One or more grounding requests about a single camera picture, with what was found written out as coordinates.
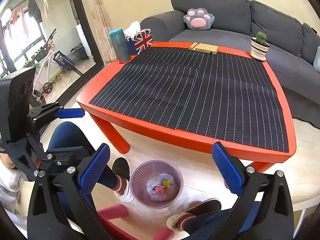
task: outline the jeans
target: jeans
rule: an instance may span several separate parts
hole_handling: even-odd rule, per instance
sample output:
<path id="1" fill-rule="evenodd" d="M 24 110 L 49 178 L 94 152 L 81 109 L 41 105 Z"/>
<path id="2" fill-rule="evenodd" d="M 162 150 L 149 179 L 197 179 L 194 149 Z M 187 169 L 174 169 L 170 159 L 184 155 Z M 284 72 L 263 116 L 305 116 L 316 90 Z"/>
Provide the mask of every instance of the jeans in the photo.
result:
<path id="1" fill-rule="evenodd" d="M 255 201 L 244 221 L 239 233 L 249 229 L 258 213 L 260 202 Z M 230 209 L 225 209 L 216 213 L 205 214 L 190 219 L 184 225 L 184 230 L 190 235 L 187 240 L 208 240 L 215 230 L 221 225 Z"/>
<path id="2" fill-rule="evenodd" d="M 89 154 L 92 155 L 95 153 L 95 149 L 88 141 L 84 133 L 81 129 L 76 126 L 72 122 L 63 122 L 57 126 L 54 130 L 52 137 L 50 139 L 50 143 L 48 146 L 48 150 L 56 149 L 56 148 L 65 148 L 65 147 L 77 147 L 83 146 L 89 151 Z M 103 170 L 98 183 L 108 187 L 115 188 L 117 185 L 117 178 L 113 171 L 107 165 Z M 76 219 L 73 216 L 73 213 L 70 210 L 70 207 L 67 202 L 67 198 L 63 192 L 58 192 L 58 197 L 61 202 L 61 205 L 66 213 L 67 218 L 76 223 Z M 85 198 L 86 202 L 90 206 L 90 208 L 96 212 L 93 199 L 91 194 Z"/>

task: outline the person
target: person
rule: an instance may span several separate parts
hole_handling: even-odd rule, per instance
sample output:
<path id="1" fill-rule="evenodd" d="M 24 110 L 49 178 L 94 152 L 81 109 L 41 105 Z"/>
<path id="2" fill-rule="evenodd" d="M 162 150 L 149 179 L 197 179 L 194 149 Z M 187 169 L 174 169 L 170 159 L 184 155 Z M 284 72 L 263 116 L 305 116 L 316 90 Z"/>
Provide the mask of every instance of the person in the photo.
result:
<path id="1" fill-rule="evenodd" d="M 78 126 L 72 122 L 63 122 L 54 130 L 48 149 L 78 146 L 85 147 L 90 154 L 95 152 L 95 149 Z M 21 215 L 17 210 L 17 204 L 20 203 L 21 196 L 21 172 L 15 167 L 7 154 L 0 153 L 0 158 L 0 202 L 12 222 L 28 238 L 27 217 Z M 108 165 L 105 167 L 98 183 L 113 190 L 122 202 L 131 202 L 133 196 L 129 187 L 130 172 L 130 161 L 125 157 L 117 158 L 112 165 L 112 169 Z M 75 222 L 63 192 L 58 192 L 58 197 L 67 218 Z M 88 204 L 95 210 L 92 197 L 89 196 L 88 199 Z M 72 228 L 79 230 L 78 226 L 72 222 L 70 223 Z"/>
<path id="2" fill-rule="evenodd" d="M 260 202 L 255 201 L 239 233 L 249 229 L 259 211 Z M 221 210 L 220 201 L 208 199 L 194 208 L 169 217 L 167 227 L 173 231 L 185 231 L 185 240 L 208 240 L 222 224 L 230 209 Z"/>
<path id="3" fill-rule="evenodd" d="M 48 149 L 78 146 L 85 147 L 90 154 L 95 152 L 95 149 L 78 126 L 71 122 L 63 122 L 54 130 Z M 27 217 L 21 216 L 16 210 L 21 194 L 21 172 L 15 167 L 7 154 L 1 153 L 0 156 L 0 201 L 13 223 L 27 238 Z M 119 157 L 112 165 L 112 169 L 108 165 L 105 167 L 98 183 L 113 190 L 122 202 L 131 202 L 133 196 L 129 187 L 130 173 L 130 161 L 125 157 Z M 58 192 L 58 197 L 72 228 L 78 231 L 81 230 L 75 224 L 75 218 L 64 194 Z M 91 196 L 88 197 L 87 203 L 95 210 Z M 252 225 L 258 212 L 259 204 L 260 202 L 254 202 L 239 232 L 248 229 Z M 208 199 L 194 208 L 171 216 L 167 220 L 167 227 L 173 231 L 186 231 L 190 234 L 186 238 L 188 240 L 207 240 L 223 222 L 229 211 L 230 209 L 221 211 L 221 204 L 218 199 Z"/>

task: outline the potted cactus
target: potted cactus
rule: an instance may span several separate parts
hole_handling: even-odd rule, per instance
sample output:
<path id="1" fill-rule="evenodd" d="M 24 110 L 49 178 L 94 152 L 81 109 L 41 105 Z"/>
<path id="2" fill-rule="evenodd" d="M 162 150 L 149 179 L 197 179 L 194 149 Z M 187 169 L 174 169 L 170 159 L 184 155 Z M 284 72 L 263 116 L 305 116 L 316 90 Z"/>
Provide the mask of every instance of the potted cactus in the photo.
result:
<path id="1" fill-rule="evenodd" d="M 251 38 L 251 52 L 250 55 L 257 60 L 265 61 L 266 54 L 269 49 L 269 43 L 266 42 L 267 35 L 263 32 L 258 32 L 257 37 Z"/>

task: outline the paw pillow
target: paw pillow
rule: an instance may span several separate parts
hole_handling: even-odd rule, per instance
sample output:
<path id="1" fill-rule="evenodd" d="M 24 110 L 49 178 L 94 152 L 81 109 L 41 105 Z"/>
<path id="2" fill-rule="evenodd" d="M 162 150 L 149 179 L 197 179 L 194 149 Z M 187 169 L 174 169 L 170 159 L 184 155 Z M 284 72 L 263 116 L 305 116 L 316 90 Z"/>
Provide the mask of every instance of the paw pillow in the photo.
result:
<path id="1" fill-rule="evenodd" d="M 189 9 L 187 15 L 183 17 L 190 30 L 210 30 L 214 22 L 214 16 L 206 9 Z"/>

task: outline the blue gripper pad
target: blue gripper pad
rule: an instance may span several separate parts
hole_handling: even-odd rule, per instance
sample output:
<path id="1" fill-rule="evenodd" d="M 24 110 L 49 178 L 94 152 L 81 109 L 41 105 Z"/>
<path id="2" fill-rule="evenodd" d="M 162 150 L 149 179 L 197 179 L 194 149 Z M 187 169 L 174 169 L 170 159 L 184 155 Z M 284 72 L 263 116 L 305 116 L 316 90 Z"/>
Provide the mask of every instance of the blue gripper pad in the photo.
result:
<path id="1" fill-rule="evenodd" d="M 240 196 L 243 192 L 243 178 L 232 164 L 223 146 L 215 143 L 212 146 L 212 158 L 216 163 L 223 179 L 233 194 Z"/>
<path id="2" fill-rule="evenodd" d="M 110 159 L 110 148 L 105 144 L 93 158 L 79 180 L 80 194 L 90 194 Z"/>
<path id="3" fill-rule="evenodd" d="M 84 110 L 82 108 L 59 109 L 54 116 L 60 119 L 79 118 L 84 117 Z"/>

